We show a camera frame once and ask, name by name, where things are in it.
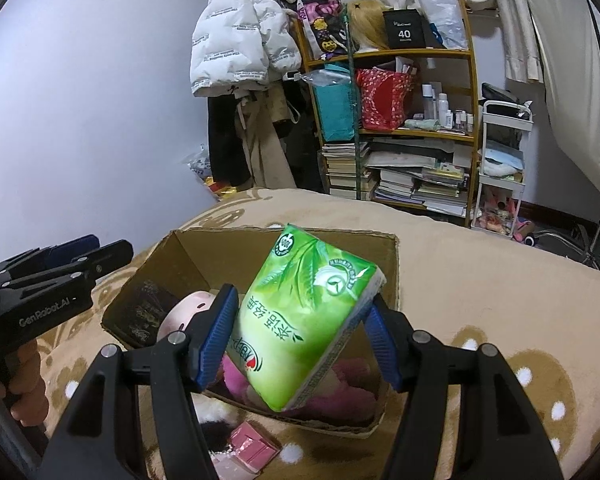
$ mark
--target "white puffer jacket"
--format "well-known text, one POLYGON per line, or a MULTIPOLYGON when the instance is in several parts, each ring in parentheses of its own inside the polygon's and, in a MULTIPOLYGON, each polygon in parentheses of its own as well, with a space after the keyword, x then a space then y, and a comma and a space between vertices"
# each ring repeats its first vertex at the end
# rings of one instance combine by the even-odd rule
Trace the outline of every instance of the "white puffer jacket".
POLYGON ((209 0, 192 39, 195 96, 264 90, 300 67, 288 17, 275 0, 209 0))

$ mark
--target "wall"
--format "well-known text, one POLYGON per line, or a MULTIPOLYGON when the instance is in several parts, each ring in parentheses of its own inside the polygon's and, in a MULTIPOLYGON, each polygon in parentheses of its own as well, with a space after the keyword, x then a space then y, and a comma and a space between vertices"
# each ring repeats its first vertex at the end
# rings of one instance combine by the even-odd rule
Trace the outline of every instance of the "wall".
POLYGON ((600 219, 600 192, 555 142, 544 103, 544 86, 506 80, 500 20, 472 16, 478 81, 506 88, 523 101, 532 100, 535 127, 522 147, 526 187, 523 199, 582 218, 600 219))
POLYGON ((94 233, 136 250, 213 203, 190 37, 206 0, 8 0, 0 12, 0 260, 94 233))

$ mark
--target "cardboard box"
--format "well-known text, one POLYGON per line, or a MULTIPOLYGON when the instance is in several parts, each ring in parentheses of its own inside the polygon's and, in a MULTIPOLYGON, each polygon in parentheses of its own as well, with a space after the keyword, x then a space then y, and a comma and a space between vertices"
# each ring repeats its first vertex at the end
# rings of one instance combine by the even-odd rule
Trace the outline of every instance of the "cardboard box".
MULTIPOLYGON (((197 290, 219 289, 223 283, 231 283, 240 294, 245 294, 281 232, 281 229, 260 228, 194 228, 171 232, 107 307, 102 318, 104 329, 125 347, 139 348, 154 343, 164 315, 186 295, 197 290), (160 288, 158 293, 151 291, 155 301, 139 299, 139 291, 147 282, 153 282, 160 288), (156 308, 155 303, 160 303, 165 312, 156 308), (142 320, 141 333, 138 319, 142 320)), ((398 255, 394 236, 368 231, 316 229, 308 232, 328 244, 377 264, 387 279, 381 290, 382 296, 389 307, 396 308, 398 255)), ((334 421, 297 420, 260 412, 232 400, 222 381, 206 393, 250 412, 299 424, 308 430, 366 438, 382 419, 388 386, 380 377, 362 327, 356 330, 341 356, 363 357, 372 367, 371 377, 364 387, 376 394, 378 403, 376 414, 368 426, 337 426, 334 421)))

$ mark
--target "red bag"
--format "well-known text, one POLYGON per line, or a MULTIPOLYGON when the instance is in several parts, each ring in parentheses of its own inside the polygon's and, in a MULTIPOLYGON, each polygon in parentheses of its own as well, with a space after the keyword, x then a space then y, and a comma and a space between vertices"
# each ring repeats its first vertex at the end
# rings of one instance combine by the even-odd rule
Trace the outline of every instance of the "red bag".
POLYGON ((362 101, 362 127, 368 130, 391 132, 402 126, 406 118, 404 100, 411 98, 415 76, 362 68, 356 72, 362 101))

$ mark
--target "tissue packet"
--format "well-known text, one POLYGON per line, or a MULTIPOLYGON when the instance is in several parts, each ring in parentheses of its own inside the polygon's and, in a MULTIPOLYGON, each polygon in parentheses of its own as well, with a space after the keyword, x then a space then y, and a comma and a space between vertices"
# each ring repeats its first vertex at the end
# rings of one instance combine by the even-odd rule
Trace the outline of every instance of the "tissue packet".
POLYGON ((288 225, 242 301, 227 353, 273 411, 300 408, 385 281, 376 264, 288 225))

